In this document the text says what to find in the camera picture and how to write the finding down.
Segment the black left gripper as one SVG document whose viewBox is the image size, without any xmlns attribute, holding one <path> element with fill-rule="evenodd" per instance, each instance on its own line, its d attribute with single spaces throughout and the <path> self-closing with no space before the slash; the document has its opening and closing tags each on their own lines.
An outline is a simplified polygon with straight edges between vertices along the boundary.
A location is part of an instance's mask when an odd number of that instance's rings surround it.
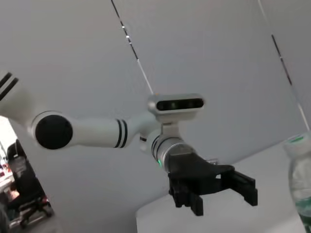
<svg viewBox="0 0 311 233">
<path fill-rule="evenodd" d="M 196 153 L 171 155 L 168 158 L 169 194 L 176 208 L 189 207 L 196 216 L 203 216 L 203 200 L 207 195 L 231 189 L 251 206 L 258 205 L 256 180 L 235 171 L 232 165 L 214 165 Z"/>
</svg>

